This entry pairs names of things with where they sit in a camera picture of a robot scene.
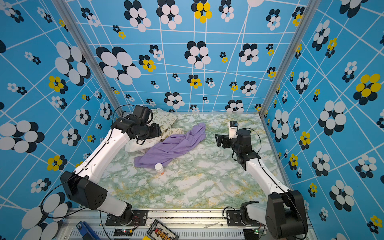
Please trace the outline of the purple cloth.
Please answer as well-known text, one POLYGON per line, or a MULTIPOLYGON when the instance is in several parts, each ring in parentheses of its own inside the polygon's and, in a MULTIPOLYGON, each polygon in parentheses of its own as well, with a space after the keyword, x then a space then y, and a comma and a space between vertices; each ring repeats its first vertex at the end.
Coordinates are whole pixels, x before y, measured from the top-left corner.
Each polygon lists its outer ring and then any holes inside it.
POLYGON ((167 166, 173 159, 185 155, 206 138, 206 124, 199 123, 184 135, 172 135, 151 147, 143 156, 135 158, 136 168, 167 166))

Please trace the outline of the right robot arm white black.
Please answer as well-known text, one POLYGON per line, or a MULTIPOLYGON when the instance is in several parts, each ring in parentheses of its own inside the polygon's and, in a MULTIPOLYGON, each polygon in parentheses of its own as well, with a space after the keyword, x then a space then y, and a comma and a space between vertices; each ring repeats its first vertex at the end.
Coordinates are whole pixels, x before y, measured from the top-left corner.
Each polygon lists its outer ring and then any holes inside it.
POLYGON ((242 203, 241 221, 251 227, 259 223, 276 239, 303 240, 309 227, 302 194, 279 181, 253 150, 251 129, 230 129, 228 135, 215 135, 218 147, 232 149, 233 159, 248 172, 267 196, 267 206, 257 201, 242 203))

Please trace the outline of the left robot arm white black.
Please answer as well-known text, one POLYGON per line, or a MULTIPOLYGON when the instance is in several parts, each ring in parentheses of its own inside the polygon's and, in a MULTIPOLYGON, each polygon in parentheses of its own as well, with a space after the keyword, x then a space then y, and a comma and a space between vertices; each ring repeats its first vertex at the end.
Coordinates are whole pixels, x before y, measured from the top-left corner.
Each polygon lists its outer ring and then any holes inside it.
POLYGON ((123 225, 129 224, 133 219, 132 205, 109 194, 99 185, 99 181, 107 166, 127 143, 160 135, 159 124, 148 125, 137 117, 118 118, 89 158, 72 172, 65 171, 61 175, 67 198, 90 210, 104 212, 123 225))

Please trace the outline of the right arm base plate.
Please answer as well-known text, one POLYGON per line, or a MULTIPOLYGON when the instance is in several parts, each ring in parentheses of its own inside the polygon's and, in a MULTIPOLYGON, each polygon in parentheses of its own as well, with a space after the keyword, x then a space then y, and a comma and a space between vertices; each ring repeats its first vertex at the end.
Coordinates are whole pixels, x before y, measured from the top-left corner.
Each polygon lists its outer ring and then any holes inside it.
POLYGON ((253 227, 259 228, 261 225, 259 222, 254 221, 252 224, 246 224, 236 210, 225 210, 224 218, 227 220, 228 227, 253 227))

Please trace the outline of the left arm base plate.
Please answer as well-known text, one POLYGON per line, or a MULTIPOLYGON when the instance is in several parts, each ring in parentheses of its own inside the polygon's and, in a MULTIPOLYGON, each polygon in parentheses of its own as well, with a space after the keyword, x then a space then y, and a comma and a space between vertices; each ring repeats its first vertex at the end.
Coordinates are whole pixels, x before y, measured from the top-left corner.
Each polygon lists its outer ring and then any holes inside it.
POLYGON ((148 210, 130 210, 121 217, 108 214, 106 226, 145 226, 148 219, 148 210))

